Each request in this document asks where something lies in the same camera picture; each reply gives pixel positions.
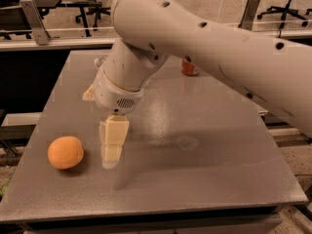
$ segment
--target gray tabletop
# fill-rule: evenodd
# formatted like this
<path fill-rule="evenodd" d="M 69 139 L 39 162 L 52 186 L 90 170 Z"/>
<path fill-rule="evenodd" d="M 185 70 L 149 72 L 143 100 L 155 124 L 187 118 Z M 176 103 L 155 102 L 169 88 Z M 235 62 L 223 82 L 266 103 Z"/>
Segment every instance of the gray tabletop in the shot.
<path fill-rule="evenodd" d="M 254 105 L 170 58 L 135 112 L 121 161 L 101 167 L 100 113 L 82 94 L 108 51 L 71 52 L 0 205 L 1 222 L 143 215 L 297 204 L 307 199 Z M 47 158 L 57 137 L 84 145 L 68 171 Z"/>

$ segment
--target table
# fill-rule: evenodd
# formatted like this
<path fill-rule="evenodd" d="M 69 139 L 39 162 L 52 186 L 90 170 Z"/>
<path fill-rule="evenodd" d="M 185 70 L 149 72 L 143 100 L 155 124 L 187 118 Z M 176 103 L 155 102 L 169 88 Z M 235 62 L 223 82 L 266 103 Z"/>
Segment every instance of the table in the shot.
<path fill-rule="evenodd" d="M 178 58 L 151 79 L 128 116 L 120 163 L 104 170 L 98 121 L 106 115 L 81 96 L 97 73 L 94 59 L 108 53 L 71 52 L 0 204 L 0 222 L 29 233 L 74 226 L 186 233 L 231 224 L 236 233 L 243 223 L 266 233 L 279 223 L 276 207 L 307 201 L 254 105 L 203 71 L 182 75 Z M 47 159 L 62 136 L 80 138 L 85 149 L 68 171 Z"/>

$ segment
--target floor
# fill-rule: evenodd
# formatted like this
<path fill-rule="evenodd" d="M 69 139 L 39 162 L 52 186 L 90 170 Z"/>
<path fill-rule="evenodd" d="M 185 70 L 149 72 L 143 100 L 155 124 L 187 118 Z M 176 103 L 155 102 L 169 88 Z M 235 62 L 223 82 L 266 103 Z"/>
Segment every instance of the floor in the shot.
<path fill-rule="evenodd" d="M 111 0 L 99 0 L 103 5 L 109 6 Z M 187 10 L 194 14 L 220 23 L 237 26 L 242 18 L 247 0 L 176 0 Z M 287 0 L 261 0 L 258 11 L 266 11 L 271 5 L 285 5 Z M 312 7 L 311 0 L 294 0 L 294 8 L 304 15 L 305 10 Z M 46 28 L 52 37 L 85 37 L 85 32 L 81 24 L 75 22 L 78 9 L 65 8 L 51 11 L 43 20 Z M 94 16 L 88 16 L 89 25 L 93 25 Z M 255 19 L 253 31 L 278 30 L 280 16 L 264 16 L 262 20 Z M 301 21 L 288 17 L 286 30 L 307 30 L 312 27 L 309 23 L 307 27 L 301 26 Z M 103 16 L 97 28 L 92 30 L 93 37 L 105 37 L 116 35 L 112 28 L 111 20 L 108 16 Z M 290 126 L 269 127 L 269 133 L 274 137 L 286 161 L 290 165 L 293 174 L 298 179 L 303 190 L 306 191 L 312 186 L 312 146 L 305 137 L 295 128 Z M 19 157 L 22 155 L 22 147 L 19 149 Z M 0 152 L 0 188 L 8 183 L 14 174 L 19 157 L 12 167 L 6 167 L 6 156 Z M 312 233 L 311 221 L 307 219 L 294 206 L 284 206 L 279 210 L 282 223 L 270 234 L 305 234 Z"/>

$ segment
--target metal bracket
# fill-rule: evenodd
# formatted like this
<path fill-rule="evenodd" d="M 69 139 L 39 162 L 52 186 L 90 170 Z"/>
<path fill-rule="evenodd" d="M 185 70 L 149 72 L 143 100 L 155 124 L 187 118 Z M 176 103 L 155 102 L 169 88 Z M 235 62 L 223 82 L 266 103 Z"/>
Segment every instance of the metal bracket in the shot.
<path fill-rule="evenodd" d="M 254 17 L 255 17 L 257 7 L 259 6 L 259 3 L 260 3 L 260 0 L 248 0 L 247 1 L 241 23 L 238 25 L 238 27 L 247 29 L 247 30 L 253 29 Z"/>
<path fill-rule="evenodd" d="M 35 1 L 34 0 L 20 0 L 19 2 L 23 9 L 23 12 L 26 15 L 28 23 L 30 24 L 36 44 L 47 45 L 50 37 L 41 21 Z"/>

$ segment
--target tiled floor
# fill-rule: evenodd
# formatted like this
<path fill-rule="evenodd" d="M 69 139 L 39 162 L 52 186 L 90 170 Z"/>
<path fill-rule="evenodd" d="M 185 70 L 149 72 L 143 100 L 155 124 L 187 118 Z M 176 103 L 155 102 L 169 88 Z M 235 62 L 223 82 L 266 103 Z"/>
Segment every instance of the tiled floor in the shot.
<path fill-rule="evenodd" d="M 99 0 L 103 5 L 109 6 L 111 0 Z M 194 14 L 220 23 L 237 25 L 245 9 L 247 0 L 176 0 L 187 10 Z M 261 0 L 258 11 L 266 11 L 271 5 L 285 5 L 287 0 Z M 312 7 L 312 0 L 295 0 L 292 7 L 298 8 L 304 15 L 307 8 Z M 45 17 L 44 23 L 53 37 L 85 37 L 84 30 L 80 24 L 75 22 L 78 9 L 56 9 Z M 89 25 L 93 24 L 94 16 L 88 16 Z M 254 31 L 278 30 L 280 16 L 264 16 L 262 20 L 255 20 Z M 312 22 L 306 28 L 301 26 L 301 21 L 288 17 L 286 30 L 307 30 L 312 27 Z M 92 30 L 94 37 L 114 36 L 111 20 L 108 16 L 103 16 L 98 23 L 97 31 Z M 272 128 L 270 133 L 280 146 L 281 152 L 296 175 L 304 190 L 312 186 L 312 146 L 310 146 L 294 128 Z M 10 180 L 15 166 L 6 168 L 4 166 L 4 154 L 0 157 L 0 186 Z M 312 233 L 312 223 L 294 206 L 284 206 L 279 211 L 283 223 L 276 227 L 270 234 L 305 234 Z"/>

